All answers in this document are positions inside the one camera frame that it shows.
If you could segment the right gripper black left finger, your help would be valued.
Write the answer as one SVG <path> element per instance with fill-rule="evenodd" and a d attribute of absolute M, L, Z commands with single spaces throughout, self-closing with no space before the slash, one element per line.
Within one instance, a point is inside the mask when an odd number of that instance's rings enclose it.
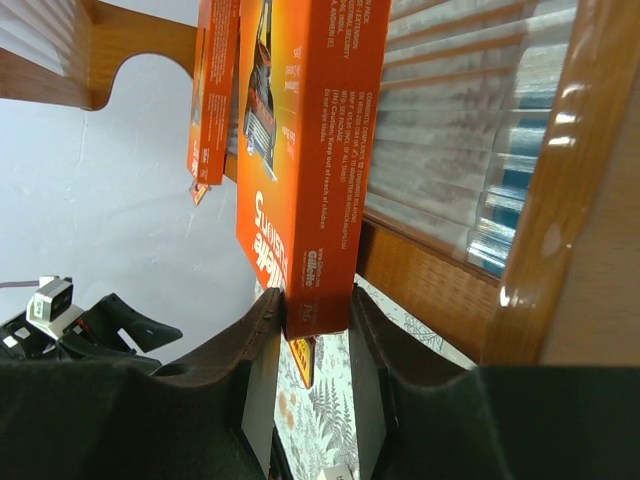
<path fill-rule="evenodd" d="M 5 479 L 264 479 L 283 296 L 181 358 L 3 359 Z"/>

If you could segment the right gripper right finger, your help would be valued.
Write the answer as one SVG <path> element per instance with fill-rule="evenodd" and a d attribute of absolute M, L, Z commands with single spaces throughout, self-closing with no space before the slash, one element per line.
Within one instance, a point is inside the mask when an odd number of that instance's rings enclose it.
<path fill-rule="evenodd" d="M 639 372 L 464 369 L 351 297 L 349 350 L 364 479 L 635 479 Z"/>

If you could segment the tall beige slim box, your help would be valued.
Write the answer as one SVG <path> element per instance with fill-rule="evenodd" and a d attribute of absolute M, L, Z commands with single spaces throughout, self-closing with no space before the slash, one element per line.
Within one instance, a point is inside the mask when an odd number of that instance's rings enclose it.
<path fill-rule="evenodd" d="M 354 480 L 347 465 L 335 465 L 321 470 L 317 480 Z"/>

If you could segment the blue Harry's razor box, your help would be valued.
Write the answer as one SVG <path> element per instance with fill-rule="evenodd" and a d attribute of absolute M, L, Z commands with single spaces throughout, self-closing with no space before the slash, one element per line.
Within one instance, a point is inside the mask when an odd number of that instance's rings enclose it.
<path fill-rule="evenodd" d="M 524 91 L 499 111 L 489 165 L 467 240 L 468 260 L 500 277 L 538 162 L 555 97 L 552 89 Z"/>

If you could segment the orange Gillette Fusion5 box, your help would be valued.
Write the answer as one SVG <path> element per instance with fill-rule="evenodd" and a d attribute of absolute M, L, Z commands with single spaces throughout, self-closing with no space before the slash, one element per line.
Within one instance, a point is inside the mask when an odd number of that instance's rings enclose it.
<path fill-rule="evenodd" d="M 284 294 L 305 384 L 315 338 L 350 322 L 390 13 L 387 1 L 240 8 L 236 235 L 261 286 Z"/>

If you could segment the orange razor pack with pictures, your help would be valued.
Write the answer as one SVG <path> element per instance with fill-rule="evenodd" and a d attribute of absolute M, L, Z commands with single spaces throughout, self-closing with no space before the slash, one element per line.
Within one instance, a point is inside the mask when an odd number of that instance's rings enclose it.
<path fill-rule="evenodd" d="M 239 9 L 238 0 L 199 4 L 187 158 L 193 177 L 190 193 L 196 205 L 223 180 Z"/>

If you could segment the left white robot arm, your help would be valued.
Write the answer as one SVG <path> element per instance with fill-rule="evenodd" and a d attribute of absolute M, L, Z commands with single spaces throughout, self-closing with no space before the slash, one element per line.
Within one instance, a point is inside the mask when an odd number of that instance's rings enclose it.
<path fill-rule="evenodd" d="M 36 288 L 25 310 L 1 324 L 3 361 L 129 362 L 151 374 L 161 362 L 147 354 L 183 337 L 180 329 L 139 313 L 115 293 L 87 310 L 78 307 L 70 277 L 42 276 L 1 286 Z"/>

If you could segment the wooden three-tier shelf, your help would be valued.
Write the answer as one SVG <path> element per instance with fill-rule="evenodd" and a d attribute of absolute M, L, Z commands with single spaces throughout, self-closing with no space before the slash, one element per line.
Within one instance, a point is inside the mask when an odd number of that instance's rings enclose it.
<path fill-rule="evenodd" d="M 481 364 L 639 362 L 639 5 L 391 5 L 356 275 Z M 103 1 L 1 5 L 1 276 L 113 282 L 205 320 L 260 284 L 222 183 L 187 168 L 196 26 Z M 467 240 L 499 111 L 555 91 L 500 277 Z"/>

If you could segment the floral table mat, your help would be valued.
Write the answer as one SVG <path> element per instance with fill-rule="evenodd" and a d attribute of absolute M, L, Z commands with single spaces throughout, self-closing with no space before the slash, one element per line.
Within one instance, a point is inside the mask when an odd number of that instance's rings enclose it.
<path fill-rule="evenodd" d="M 376 305 L 411 337 L 469 370 L 475 362 L 409 314 L 362 276 L 356 275 Z M 313 382 L 306 388 L 289 344 L 279 358 L 275 427 L 292 479 L 318 479 L 327 467 L 346 466 L 361 479 L 354 413 L 348 332 L 315 340 Z"/>

